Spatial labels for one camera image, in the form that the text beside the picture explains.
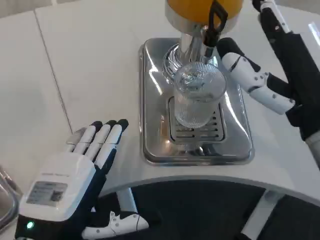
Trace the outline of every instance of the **glass cup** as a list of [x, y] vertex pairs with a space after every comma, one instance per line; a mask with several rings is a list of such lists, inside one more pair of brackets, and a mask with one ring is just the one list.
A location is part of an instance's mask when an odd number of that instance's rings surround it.
[[191, 129], [206, 125], [214, 107], [226, 92], [226, 78], [212, 64], [191, 62], [174, 77], [174, 115]]

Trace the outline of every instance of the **robotic hand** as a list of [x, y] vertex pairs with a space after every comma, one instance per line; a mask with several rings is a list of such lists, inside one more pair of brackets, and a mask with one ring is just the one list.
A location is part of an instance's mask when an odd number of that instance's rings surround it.
[[137, 212], [95, 212], [126, 119], [96, 121], [75, 132], [64, 152], [49, 157], [20, 202], [17, 240], [95, 240], [147, 229]]
[[320, 168], [320, 71], [299, 34], [294, 34], [274, 0], [253, 0], [261, 27], [288, 79], [275, 77], [251, 61], [231, 38], [217, 43], [225, 68], [253, 99], [286, 114]]

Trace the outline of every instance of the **metal base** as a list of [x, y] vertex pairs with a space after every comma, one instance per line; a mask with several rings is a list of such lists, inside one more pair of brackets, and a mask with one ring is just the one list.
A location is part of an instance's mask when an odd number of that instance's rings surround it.
[[242, 93], [239, 85], [228, 78], [219, 57], [214, 61], [227, 76], [227, 90], [212, 111], [212, 124], [216, 125], [180, 129], [175, 121], [174, 85], [164, 62], [178, 42], [177, 38], [153, 38], [140, 50], [141, 151], [150, 163], [161, 166], [247, 163], [254, 148]]

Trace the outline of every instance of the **white robotic finger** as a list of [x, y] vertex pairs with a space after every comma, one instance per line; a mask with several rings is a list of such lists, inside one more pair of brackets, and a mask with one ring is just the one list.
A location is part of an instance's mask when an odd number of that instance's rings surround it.
[[86, 131], [85, 127], [80, 128], [77, 130], [72, 136], [70, 136], [67, 141], [65, 142], [66, 145], [64, 147], [64, 152], [71, 153], [76, 148], [76, 145], [80, 142], [81, 137], [84, 135]]
[[94, 160], [95, 156], [97, 155], [97, 153], [99, 152], [103, 144], [105, 143], [110, 133], [110, 130], [116, 123], [117, 122], [115, 120], [110, 120], [102, 126], [99, 132], [97, 132], [88, 150], [85, 152], [85, 155], [89, 159], [91, 159], [92, 161]]
[[74, 153], [84, 154], [90, 143], [92, 142], [96, 132], [98, 132], [102, 127], [102, 122], [95, 121], [92, 123], [84, 132], [79, 143], [75, 146]]

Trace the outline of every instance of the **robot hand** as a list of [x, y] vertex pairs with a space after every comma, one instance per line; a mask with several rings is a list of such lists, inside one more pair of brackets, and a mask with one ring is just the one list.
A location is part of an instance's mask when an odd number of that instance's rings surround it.
[[63, 152], [47, 159], [21, 199], [16, 239], [93, 240], [149, 227], [136, 212], [94, 212], [128, 125], [126, 119], [96, 121], [75, 132]]
[[232, 79], [253, 99], [280, 115], [295, 106], [289, 85], [247, 58], [233, 39], [221, 39], [217, 50]]

